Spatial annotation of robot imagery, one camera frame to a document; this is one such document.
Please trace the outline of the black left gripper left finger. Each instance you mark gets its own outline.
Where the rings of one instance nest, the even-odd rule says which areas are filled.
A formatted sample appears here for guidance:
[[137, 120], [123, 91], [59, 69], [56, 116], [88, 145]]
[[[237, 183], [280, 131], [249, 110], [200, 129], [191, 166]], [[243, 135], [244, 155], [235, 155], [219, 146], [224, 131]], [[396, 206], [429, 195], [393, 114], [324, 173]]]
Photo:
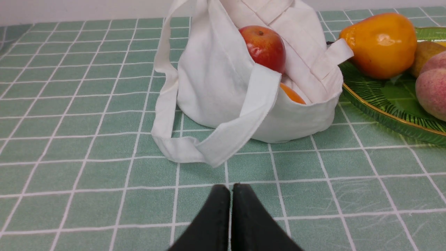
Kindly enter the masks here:
[[228, 249], [230, 192], [214, 185], [205, 204], [170, 251], [226, 251]]

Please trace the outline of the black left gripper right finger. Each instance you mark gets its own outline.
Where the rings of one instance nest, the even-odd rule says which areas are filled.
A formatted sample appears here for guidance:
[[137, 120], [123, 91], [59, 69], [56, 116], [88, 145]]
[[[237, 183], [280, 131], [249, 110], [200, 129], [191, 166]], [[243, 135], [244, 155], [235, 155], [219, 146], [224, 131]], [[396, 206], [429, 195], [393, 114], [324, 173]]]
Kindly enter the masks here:
[[250, 184], [234, 184], [231, 224], [233, 251], [302, 251], [276, 223]]

